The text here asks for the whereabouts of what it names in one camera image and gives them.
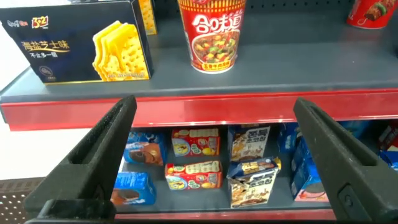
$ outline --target red shelf edge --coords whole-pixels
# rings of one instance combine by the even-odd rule
[[[137,213],[117,214],[116,219],[146,220],[336,220],[332,209],[187,212],[187,213]]]
[[[295,121],[297,97],[338,120],[398,118],[398,89],[137,98],[135,127]],[[11,131],[92,128],[119,99],[2,103]]]

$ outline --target gray shelf panel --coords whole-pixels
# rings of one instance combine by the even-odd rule
[[[278,156],[276,137],[277,126],[271,127],[271,135],[266,147],[267,156]],[[167,212],[222,212],[237,210],[294,210],[294,209],[322,209],[330,208],[325,202],[294,202],[290,193],[290,158],[286,154],[279,154],[282,160],[282,170],[278,173],[272,189],[269,202],[263,205],[255,205],[241,208],[230,208],[230,196],[228,182],[225,178],[229,166],[228,150],[226,144],[226,131],[221,130],[221,154],[220,156],[207,157],[175,157],[170,147],[168,150],[168,163],[189,164],[209,160],[220,160],[223,165],[223,185],[220,189],[207,190],[170,190],[167,185],[163,166],[140,166],[137,164],[125,164],[124,170],[148,172],[154,182],[157,199],[154,205],[124,205],[117,206],[118,213],[167,213]]]
[[[205,75],[190,66],[179,17],[150,36],[155,73],[149,81],[43,85],[32,70],[2,103],[136,96],[398,88],[398,19],[382,30],[345,24],[346,11],[245,15],[233,69]]]

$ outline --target red noodle cup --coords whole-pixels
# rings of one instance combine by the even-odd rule
[[[194,69],[226,72],[235,64],[246,0],[178,0]]]
[[[355,0],[347,23],[364,29],[380,29],[387,25],[398,0]]]

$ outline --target store shelf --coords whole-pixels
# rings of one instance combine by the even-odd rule
[[[398,19],[362,30],[346,15],[247,13],[237,63],[219,75],[190,66],[180,18],[165,18],[150,36],[150,81],[45,86],[30,70],[4,91],[1,107],[12,130],[90,128],[130,94],[138,97],[135,126],[293,121],[298,96],[336,119],[398,118],[389,103],[398,97]]]
[[[221,155],[208,157],[175,157],[169,147],[168,163],[189,164],[209,160],[220,160],[223,165],[223,185],[220,189],[208,190],[170,190],[167,185],[163,166],[148,166],[137,164],[125,164],[123,170],[148,172],[154,182],[157,199],[150,206],[118,206],[118,213],[182,213],[182,212],[237,212],[237,211],[262,211],[268,210],[313,210],[330,209],[330,204],[325,202],[294,202],[290,192],[290,158],[286,154],[279,154],[276,143],[278,128],[272,128],[266,146],[266,156],[279,156],[282,161],[282,170],[278,173],[272,189],[269,202],[263,205],[230,208],[230,196],[226,172],[229,166],[229,157],[226,143],[226,130],[221,132]]]

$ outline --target packaging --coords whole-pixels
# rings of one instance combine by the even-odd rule
[[[398,120],[391,120],[387,128],[380,135],[377,143],[380,150],[398,151]]]
[[[172,142],[175,156],[217,156],[220,153],[217,128],[174,129]]]
[[[235,63],[246,0],[178,0],[191,65],[203,73]]]
[[[138,0],[36,2],[0,9],[0,21],[44,83],[150,78],[152,60]]]
[[[157,34],[153,0],[138,0],[147,35]]]
[[[129,134],[123,156],[129,163],[162,166],[166,162],[166,150],[163,134],[133,131]]]
[[[292,182],[296,202],[328,202],[328,196],[312,159],[305,159],[297,169]]]
[[[270,128],[259,124],[228,126],[228,151],[231,161],[262,158]]]
[[[120,172],[116,177],[111,201],[115,205],[153,205],[156,190],[146,172]]]
[[[177,166],[166,164],[165,176],[170,190],[220,188],[223,174],[220,161]]]
[[[227,175],[231,208],[267,203],[281,168],[278,158],[231,162]]]
[[[349,131],[354,137],[360,138],[362,133],[366,130],[366,128],[370,125],[371,121],[339,121],[339,124],[342,125],[347,131]]]
[[[364,29],[380,29],[387,26],[396,7],[396,0],[355,0],[347,23]]]
[[[389,167],[398,171],[398,151],[380,151],[379,157],[384,160]]]
[[[302,133],[298,123],[280,123],[277,139],[279,152],[295,152],[301,137]]]

